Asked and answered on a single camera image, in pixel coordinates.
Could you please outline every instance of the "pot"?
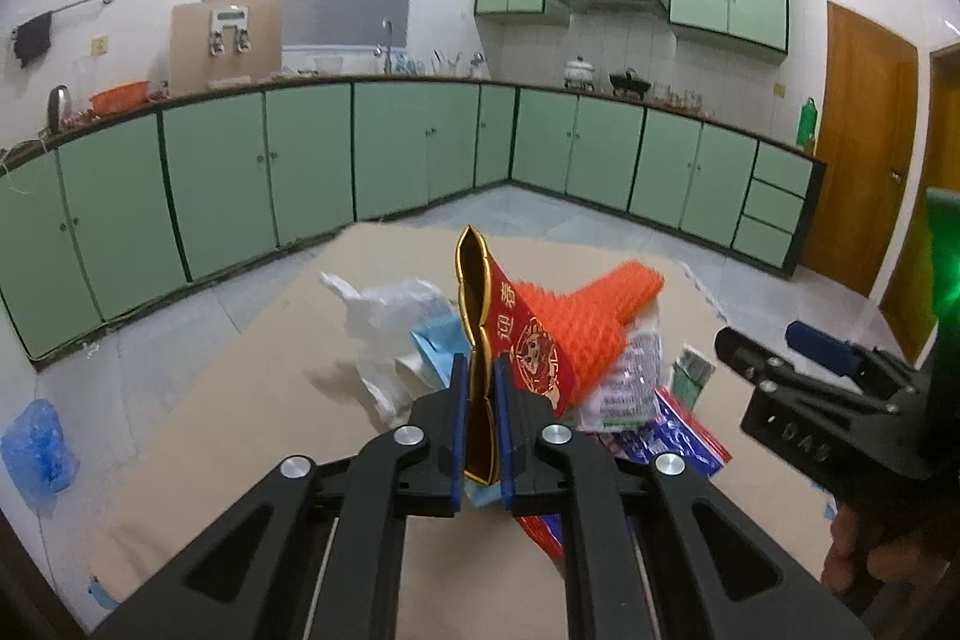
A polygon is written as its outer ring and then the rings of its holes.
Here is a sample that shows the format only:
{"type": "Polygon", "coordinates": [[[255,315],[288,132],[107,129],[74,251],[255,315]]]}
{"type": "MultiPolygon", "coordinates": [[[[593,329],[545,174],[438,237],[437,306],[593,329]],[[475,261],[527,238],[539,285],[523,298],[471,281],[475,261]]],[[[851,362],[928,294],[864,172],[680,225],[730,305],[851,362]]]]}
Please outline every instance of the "pot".
{"type": "Polygon", "coordinates": [[[563,79],[566,82],[592,82],[593,66],[578,55],[577,60],[566,62],[563,79]]]}

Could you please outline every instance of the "tiled floor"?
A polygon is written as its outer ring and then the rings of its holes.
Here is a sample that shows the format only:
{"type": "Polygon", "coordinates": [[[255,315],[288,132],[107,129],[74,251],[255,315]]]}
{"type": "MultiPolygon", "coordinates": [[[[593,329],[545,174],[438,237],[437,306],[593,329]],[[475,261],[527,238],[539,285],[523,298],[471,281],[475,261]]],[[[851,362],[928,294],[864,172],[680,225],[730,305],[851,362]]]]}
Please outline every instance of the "tiled floor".
{"type": "MultiPolygon", "coordinates": [[[[731,323],[772,349],[788,352],[784,328],[794,319],[839,338],[896,352],[877,308],[857,293],[800,268],[787,282],[650,228],[549,196],[502,186],[440,205],[402,223],[461,228],[492,236],[576,242],[686,263],[731,323]]],[[[0,469],[0,506],[28,551],[85,627],[106,612],[88,595],[85,556],[104,505],[124,471],[148,447],[158,424],[189,393],[229,340],[256,318],[320,247],[199,292],[109,335],[35,375],[8,323],[0,329],[0,429],[28,401],[50,399],[68,443],[82,462],[53,514],[37,519],[0,469]]],[[[793,356],[800,371],[809,362],[793,356]]]]}

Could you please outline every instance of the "cardboard sheet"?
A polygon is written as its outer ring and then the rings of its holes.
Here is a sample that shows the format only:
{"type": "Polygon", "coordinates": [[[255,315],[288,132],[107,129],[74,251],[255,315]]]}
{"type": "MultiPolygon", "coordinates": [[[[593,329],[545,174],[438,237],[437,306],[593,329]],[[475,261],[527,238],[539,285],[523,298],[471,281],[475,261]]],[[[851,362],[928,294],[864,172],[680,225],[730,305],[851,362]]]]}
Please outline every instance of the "cardboard sheet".
{"type": "MultiPolygon", "coordinates": [[[[197,381],[117,492],[90,561],[107,592],[130,595],[285,456],[332,461],[353,455],[379,431],[353,367],[356,345],[344,333],[344,305],[317,273],[333,272],[357,287],[418,276],[453,298],[456,239],[451,231],[360,224],[304,268],[197,381]]],[[[557,292],[628,258],[536,239],[488,240],[512,279],[557,292]]],[[[713,337],[724,324],[704,295],[675,263],[643,261],[665,278],[664,368],[684,342],[714,357],[713,337]]],[[[819,576],[829,547],[824,496],[739,431],[750,392],[719,365],[698,400],[697,417],[733,454],[714,480],[819,576]]],[[[397,637],[565,636],[560,574],[497,507],[450,520],[412,518],[405,551],[397,637]]]]}

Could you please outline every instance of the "light switch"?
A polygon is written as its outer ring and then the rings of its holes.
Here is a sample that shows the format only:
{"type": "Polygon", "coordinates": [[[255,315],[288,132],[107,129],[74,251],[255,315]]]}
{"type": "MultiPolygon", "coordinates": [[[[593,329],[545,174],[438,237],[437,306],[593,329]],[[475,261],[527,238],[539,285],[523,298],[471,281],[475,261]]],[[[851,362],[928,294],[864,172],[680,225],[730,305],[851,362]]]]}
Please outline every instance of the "light switch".
{"type": "Polygon", "coordinates": [[[90,54],[106,55],[109,41],[109,36],[94,36],[93,39],[90,40],[90,54]]]}

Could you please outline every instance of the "white plastic bag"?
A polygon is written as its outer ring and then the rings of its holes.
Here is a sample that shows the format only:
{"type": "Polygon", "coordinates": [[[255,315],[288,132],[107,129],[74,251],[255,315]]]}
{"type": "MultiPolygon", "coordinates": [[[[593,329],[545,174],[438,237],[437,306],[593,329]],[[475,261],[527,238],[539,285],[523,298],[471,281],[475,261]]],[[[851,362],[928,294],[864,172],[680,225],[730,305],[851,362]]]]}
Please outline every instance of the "white plastic bag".
{"type": "Polygon", "coordinates": [[[453,304],[426,280],[408,278],[357,290],[342,277],[321,272],[320,282],[347,305],[347,333],[363,342],[357,371],[380,420],[388,426],[403,423],[414,396],[397,374],[397,362],[422,365],[411,330],[424,320],[452,313],[453,304]]]}

